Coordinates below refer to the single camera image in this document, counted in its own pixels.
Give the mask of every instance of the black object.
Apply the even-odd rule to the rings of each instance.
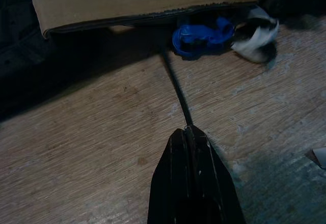
[[[170,136],[155,169],[147,223],[246,223],[228,170],[205,133],[192,125],[168,56],[162,56],[187,126]]]

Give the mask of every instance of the wooden floor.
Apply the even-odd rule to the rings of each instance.
[[[247,222],[322,224],[326,171],[305,153],[326,145],[326,18],[316,30],[281,26],[277,42],[269,71],[233,52],[170,56]],[[184,125],[156,55],[2,122],[0,223],[146,223],[153,171]]]

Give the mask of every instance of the black cable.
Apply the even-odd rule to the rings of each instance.
[[[172,70],[172,67],[171,67],[171,61],[170,61],[170,58],[169,56],[167,55],[166,51],[164,48],[161,48],[161,55],[163,57],[163,61],[165,63],[165,68],[167,70],[167,73],[169,74],[169,77],[171,79],[171,82],[174,86],[174,90],[178,96],[178,99],[179,99],[179,102],[181,104],[181,108],[182,108],[182,111],[183,111],[183,114],[184,114],[184,118],[185,118],[185,121],[187,123],[187,126],[189,125],[193,125],[193,120],[192,120],[192,117],[191,117],[191,114],[190,114],[190,111],[189,111],[189,108],[188,108],[188,105],[187,105],[187,102],[184,98],[184,95],[183,95],[183,92],[180,88],[180,84]]]

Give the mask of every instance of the black wire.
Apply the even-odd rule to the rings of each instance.
[[[167,73],[169,74],[169,77],[171,79],[171,82],[174,86],[174,90],[178,96],[178,99],[179,99],[179,102],[181,104],[181,108],[182,108],[182,111],[183,111],[183,114],[184,114],[184,118],[185,118],[185,121],[187,123],[187,126],[189,125],[193,125],[193,120],[192,120],[192,117],[191,117],[191,114],[190,114],[190,111],[189,111],[189,108],[188,108],[188,105],[187,105],[187,102],[184,98],[184,95],[183,95],[183,92],[180,88],[180,84],[172,70],[172,67],[171,67],[171,61],[170,61],[170,58],[169,56],[167,55],[166,51],[164,48],[161,48],[161,55],[163,57],[163,61],[165,63],[165,68],[167,70]]]

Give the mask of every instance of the wood grain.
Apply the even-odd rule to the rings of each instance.
[[[248,223],[323,223],[326,19],[281,27],[276,66],[170,54],[196,126],[224,159]],[[128,54],[124,59],[131,59]],[[152,173],[185,125],[158,56],[101,74],[0,127],[0,223],[146,223]]]

